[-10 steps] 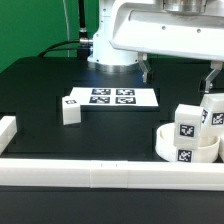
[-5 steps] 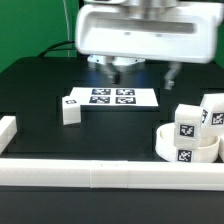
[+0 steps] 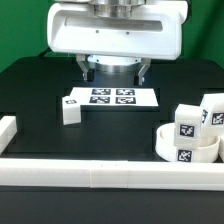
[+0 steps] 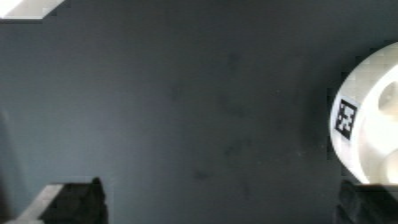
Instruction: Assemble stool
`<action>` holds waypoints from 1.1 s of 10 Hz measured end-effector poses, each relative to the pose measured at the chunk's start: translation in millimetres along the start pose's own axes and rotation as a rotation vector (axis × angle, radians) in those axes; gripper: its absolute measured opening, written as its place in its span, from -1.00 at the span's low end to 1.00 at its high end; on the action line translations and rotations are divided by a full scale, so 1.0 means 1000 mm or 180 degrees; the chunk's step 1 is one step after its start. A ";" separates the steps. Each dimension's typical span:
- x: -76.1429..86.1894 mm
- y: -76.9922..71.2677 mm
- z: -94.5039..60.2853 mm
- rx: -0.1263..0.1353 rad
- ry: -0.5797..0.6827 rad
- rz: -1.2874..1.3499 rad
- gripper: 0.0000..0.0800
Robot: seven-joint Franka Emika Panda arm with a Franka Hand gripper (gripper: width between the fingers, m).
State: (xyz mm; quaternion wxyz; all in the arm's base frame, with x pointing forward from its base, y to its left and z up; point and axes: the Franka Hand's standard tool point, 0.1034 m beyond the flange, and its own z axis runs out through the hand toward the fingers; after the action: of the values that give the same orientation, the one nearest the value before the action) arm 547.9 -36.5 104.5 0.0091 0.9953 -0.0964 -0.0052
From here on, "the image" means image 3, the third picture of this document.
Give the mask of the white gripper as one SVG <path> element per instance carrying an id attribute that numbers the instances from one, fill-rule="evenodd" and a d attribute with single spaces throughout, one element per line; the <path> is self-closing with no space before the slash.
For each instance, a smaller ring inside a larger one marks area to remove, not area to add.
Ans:
<path id="1" fill-rule="evenodd" d="M 51 6 L 47 42 L 54 52 L 74 53 L 87 82 L 95 70 L 86 55 L 142 58 L 134 84 L 142 85 L 151 59 L 181 53 L 187 0 L 71 0 Z"/>

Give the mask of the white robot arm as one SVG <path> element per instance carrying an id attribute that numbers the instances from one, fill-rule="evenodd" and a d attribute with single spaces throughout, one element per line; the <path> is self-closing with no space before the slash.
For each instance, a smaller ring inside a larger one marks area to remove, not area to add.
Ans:
<path id="1" fill-rule="evenodd" d="M 181 53 L 188 0 L 54 0 L 47 17 L 47 42 L 74 54 L 87 81 L 96 69 L 135 71 L 143 83 L 153 59 Z"/>

